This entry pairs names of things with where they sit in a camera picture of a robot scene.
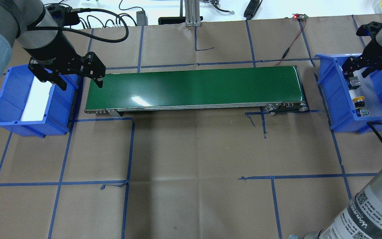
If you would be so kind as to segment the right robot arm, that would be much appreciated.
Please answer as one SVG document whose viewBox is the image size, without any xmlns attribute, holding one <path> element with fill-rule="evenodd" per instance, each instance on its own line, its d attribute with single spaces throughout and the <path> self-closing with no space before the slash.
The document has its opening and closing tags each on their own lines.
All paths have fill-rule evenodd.
<svg viewBox="0 0 382 239">
<path fill-rule="evenodd" d="M 319 54 L 320 71 L 318 85 L 322 88 L 329 116 L 330 128 L 337 132 L 366 132 L 378 134 L 375 125 L 382 126 L 382 116 L 369 117 L 360 96 L 351 97 L 349 91 L 356 89 L 357 75 L 370 77 L 373 91 L 371 99 L 382 108 L 382 23 L 371 22 L 361 25 L 358 36 L 370 36 L 371 41 L 360 55 Z M 332 224 L 315 232 L 309 232 L 305 239 L 382 239 L 382 169 L 358 192 L 349 205 L 340 212 Z"/>
</svg>

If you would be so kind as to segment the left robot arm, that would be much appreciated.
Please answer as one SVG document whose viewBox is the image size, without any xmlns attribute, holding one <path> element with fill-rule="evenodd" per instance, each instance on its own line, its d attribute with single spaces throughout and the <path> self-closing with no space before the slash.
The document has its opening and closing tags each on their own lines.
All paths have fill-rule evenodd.
<svg viewBox="0 0 382 239">
<path fill-rule="evenodd" d="M 59 4 L 44 6 L 40 0 L 0 0 L 0 77 L 18 42 L 30 54 L 28 69 L 42 83 L 67 89 L 61 75 L 76 74 L 103 86 L 105 65 L 94 52 L 80 56 L 62 27 L 80 23 L 78 10 Z"/>
</svg>

